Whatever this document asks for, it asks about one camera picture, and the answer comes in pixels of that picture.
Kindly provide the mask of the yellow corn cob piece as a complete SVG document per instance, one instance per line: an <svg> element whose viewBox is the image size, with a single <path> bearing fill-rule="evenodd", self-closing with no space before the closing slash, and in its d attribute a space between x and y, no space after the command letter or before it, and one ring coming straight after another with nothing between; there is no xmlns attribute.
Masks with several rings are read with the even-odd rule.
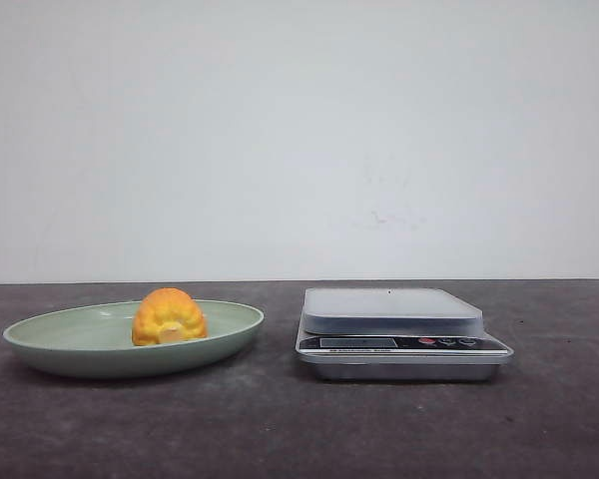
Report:
<svg viewBox="0 0 599 479"><path fill-rule="evenodd" d="M136 346L207 336L207 321L201 307L186 292L174 287L159 288L145 296L132 321L131 339Z"/></svg>

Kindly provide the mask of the silver digital kitchen scale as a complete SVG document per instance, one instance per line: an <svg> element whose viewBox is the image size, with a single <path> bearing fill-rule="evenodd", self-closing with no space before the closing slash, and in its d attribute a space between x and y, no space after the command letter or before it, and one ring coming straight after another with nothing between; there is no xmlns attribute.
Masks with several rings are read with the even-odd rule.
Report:
<svg viewBox="0 0 599 479"><path fill-rule="evenodd" d="M479 308L424 287L307 289L296 352L331 380L483 381L514 355Z"/></svg>

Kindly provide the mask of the green oval plate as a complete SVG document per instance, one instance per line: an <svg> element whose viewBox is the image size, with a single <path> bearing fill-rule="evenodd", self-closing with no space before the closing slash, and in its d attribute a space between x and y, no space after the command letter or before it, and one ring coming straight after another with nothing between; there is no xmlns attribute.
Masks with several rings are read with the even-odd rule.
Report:
<svg viewBox="0 0 599 479"><path fill-rule="evenodd" d="M139 305L136 300L47 312L12 324L3 338L17 358L43 372L89 379L136 378L226 359L247 347L265 320L253 306L202 299L205 338L139 346L131 338Z"/></svg>

